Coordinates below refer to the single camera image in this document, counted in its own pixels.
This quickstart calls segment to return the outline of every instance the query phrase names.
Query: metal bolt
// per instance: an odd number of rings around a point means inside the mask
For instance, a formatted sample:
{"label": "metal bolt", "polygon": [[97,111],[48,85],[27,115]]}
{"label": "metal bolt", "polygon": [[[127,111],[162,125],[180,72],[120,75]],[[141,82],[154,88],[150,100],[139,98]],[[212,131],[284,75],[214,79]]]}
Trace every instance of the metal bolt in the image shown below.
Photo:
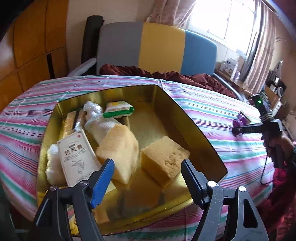
{"label": "metal bolt", "polygon": [[245,192],[245,191],[246,191],[246,188],[245,188],[244,186],[239,186],[239,190],[240,190],[241,192]]}
{"label": "metal bolt", "polygon": [[82,180],[79,182],[81,186],[86,186],[89,182],[87,180]]}
{"label": "metal bolt", "polygon": [[214,182],[214,181],[208,181],[207,184],[208,184],[210,187],[212,187],[212,188],[215,187],[215,186],[217,186],[217,183]]}
{"label": "metal bolt", "polygon": [[57,189],[57,186],[50,186],[49,190],[50,191],[55,191]]}

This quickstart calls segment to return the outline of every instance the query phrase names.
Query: tray rim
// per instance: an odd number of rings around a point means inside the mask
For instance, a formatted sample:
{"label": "tray rim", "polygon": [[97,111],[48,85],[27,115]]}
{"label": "tray rim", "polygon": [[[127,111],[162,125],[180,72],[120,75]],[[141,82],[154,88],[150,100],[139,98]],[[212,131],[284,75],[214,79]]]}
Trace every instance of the tray rim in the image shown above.
{"label": "tray rim", "polygon": [[[208,138],[205,136],[205,134],[201,131],[201,129],[198,127],[198,125],[191,119],[191,117],[186,113],[186,111],[168,94],[166,93],[159,85],[156,85],[156,84],[150,84],[150,85],[129,85],[129,86],[122,86],[122,87],[115,87],[115,88],[107,88],[107,89],[102,89],[102,90],[97,90],[97,91],[92,91],[92,92],[89,92],[89,93],[85,93],[85,94],[82,94],[82,95],[77,95],[77,96],[73,96],[73,97],[70,97],[70,98],[67,98],[67,99],[63,99],[59,102],[56,103],[56,105],[54,106],[53,108],[53,111],[56,107],[58,107],[60,109],[60,107],[58,106],[59,103],[63,102],[63,101],[66,101],[66,100],[69,100],[69,99],[72,99],[72,98],[76,98],[78,96],[83,96],[83,95],[87,95],[87,94],[91,94],[91,93],[95,93],[95,92],[100,92],[100,91],[105,91],[105,90],[112,90],[112,89],[118,89],[118,88],[128,88],[128,87],[135,87],[135,86],[154,86],[155,88],[159,89],[160,91],[164,92],[164,94],[166,94],[172,101],[175,102],[175,104],[178,106],[179,109],[181,109],[185,115],[187,115],[187,117],[190,119],[191,122],[193,122],[193,124],[198,128],[198,130],[202,133],[202,135],[204,136],[204,138],[207,140],[207,142],[211,145],[211,147],[213,148],[214,152],[216,153],[216,155],[219,157],[219,159],[221,160],[222,162],[222,165],[225,167],[225,170],[226,170],[226,174],[221,178],[221,180],[218,182],[220,183],[221,181],[223,181],[226,176],[228,175],[228,169],[227,167],[225,166],[223,160],[221,159],[221,157],[219,156],[219,154],[217,153],[216,149],[212,146],[212,144],[210,143],[210,141],[208,140]],[[44,131],[44,134],[43,134],[43,137],[42,137],[42,141],[41,141],[41,144],[40,144],[40,151],[39,151],[39,155],[38,155],[38,165],[37,165],[37,176],[36,176],[36,202],[37,202],[37,207],[39,208],[39,204],[38,204],[38,176],[39,176],[39,160],[41,158],[41,147],[42,147],[42,144],[43,144],[43,141],[44,141],[44,137],[45,137],[45,133],[47,131],[47,126],[48,126],[48,123],[46,125],[46,128],[45,128],[45,131]],[[163,212],[161,213],[157,213],[155,215],[152,215],[148,218],[144,218],[142,220],[138,220],[138,221],[135,221],[135,222],[131,222],[131,223],[128,223],[128,224],[125,224],[125,225],[121,225],[121,226],[116,226],[116,227],[111,227],[109,228],[109,230],[111,231],[112,229],[118,229],[118,231],[116,232],[110,232],[110,233],[104,233],[100,230],[100,232],[102,233],[103,236],[110,236],[110,235],[115,235],[115,234],[121,234],[121,233],[127,233],[127,232],[131,232],[131,231],[135,231],[135,230],[138,230],[138,229],[141,229],[141,228],[144,228],[144,227],[147,227],[147,226],[150,226],[154,223],[157,223],[165,218],[168,218],[169,216],[177,213],[178,211],[181,211],[182,209],[188,207],[189,205],[193,204],[193,200],[192,198],[189,198],[187,199],[186,201],[182,202],[182,203],[179,203],[178,205],[174,206],[174,207],[171,207],[167,210],[164,210]],[[124,230],[120,231],[121,228],[124,228],[124,227],[128,227],[130,226],[130,228],[125,228]]]}

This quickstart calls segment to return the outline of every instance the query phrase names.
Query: orange wooden panel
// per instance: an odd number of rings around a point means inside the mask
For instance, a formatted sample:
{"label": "orange wooden panel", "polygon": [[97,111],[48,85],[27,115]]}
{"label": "orange wooden panel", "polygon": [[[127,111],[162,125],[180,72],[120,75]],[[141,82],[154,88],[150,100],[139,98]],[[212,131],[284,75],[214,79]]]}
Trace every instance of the orange wooden panel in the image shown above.
{"label": "orange wooden panel", "polygon": [[46,52],[66,45],[68,0],[48,0],[46,10]]}
{"label": "orange wooden panel", "polygon": [[66,77],[69,73],[67,65],[66,47],[56,49],[51,52],[52,66],[54,69],[54,76],[56,78]]}
{"label": "orange wooden panel", "polygon": [[40,81],[50,79],[46,55],[42,55],[19,68],[19,76],[24,91]]}
{"label": "orange wooden panel", "polygon": [[13,29],[14,24],[10,26],[0,42],[0,79],[16,69],[15,56],[13,53]]}
{"label": "orange wooden panel", "polygon": [[0,111],[21,93],[23,91],[17,72],[13,72],[0,80]]}
{"label": "orange wooden panel", "polygon": [[14,50],[17,67],[45,54],[47,0],[35,0],[15,21]]}

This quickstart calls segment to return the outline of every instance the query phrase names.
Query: tablecloth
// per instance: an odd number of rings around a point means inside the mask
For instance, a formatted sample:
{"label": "tablecloth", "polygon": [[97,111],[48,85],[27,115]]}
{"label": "tablecloth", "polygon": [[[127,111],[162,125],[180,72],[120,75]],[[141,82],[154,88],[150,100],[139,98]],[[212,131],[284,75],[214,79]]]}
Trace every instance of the tablecloth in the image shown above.
{"label": "tablecloth", "polygon": [[[259,112],[252,106],[202,88],[134,76],[83,76],[46,80],[13,100],[0,115],[0,178],[11,203],[27,219],[37,211],[36,175],[42,136],[55,105],[62,100],[102,89],[159,85],[198,125],[225,163],[228,174],[221,185],[236,188],[244,185],[255,204],[262,202],[272,184],[260,185],[265,162],[265,148],[260,134],[235,138],[232,120],[243,110],[259,122]],[[274,168],[267,161],[264,182],[272,179]],[[108,236],[106,239],[188,240],[200,220],[202,211],[191,205],[178,213],[143,229]],[[226,222],[227,208],[221,216],[218,235]]]}

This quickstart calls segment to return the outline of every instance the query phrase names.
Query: yellow sponge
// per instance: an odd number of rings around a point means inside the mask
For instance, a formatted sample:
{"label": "yellow sponge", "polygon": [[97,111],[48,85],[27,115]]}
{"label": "yellow sponge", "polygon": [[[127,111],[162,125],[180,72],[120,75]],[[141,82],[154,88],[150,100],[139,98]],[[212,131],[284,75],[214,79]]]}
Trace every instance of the yellow sponge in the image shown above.
{"label": "yellow sponge", "polygon": [[164,187],[180,172],[181,162],[189,155],[189,151],[164,136],[141,150],[141,166]]}
{"label": "yellow sponge", "polygon": [[116,124],[101,141],[96,156],[101,163],[111,158],[115,163],[113,179],[127,184],[138,160],[139,143],[127,126]]}

